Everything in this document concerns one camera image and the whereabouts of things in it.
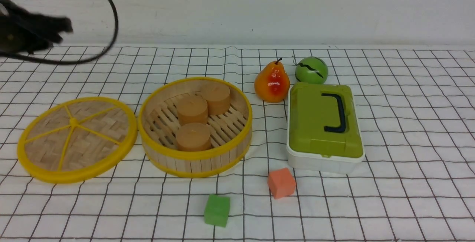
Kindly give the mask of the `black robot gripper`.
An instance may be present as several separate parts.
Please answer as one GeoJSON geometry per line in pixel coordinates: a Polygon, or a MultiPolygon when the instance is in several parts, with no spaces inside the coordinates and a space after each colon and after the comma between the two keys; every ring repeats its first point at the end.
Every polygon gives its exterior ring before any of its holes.
{"type": "Polygon", "coordinates": [[[63,42],[60,33],[73,33],[69,17],[36,15],[11,1],[1,1],[1,52],[35,54],[63,42]],[[39,32],[32,33],[36,21],[39,32]]]}

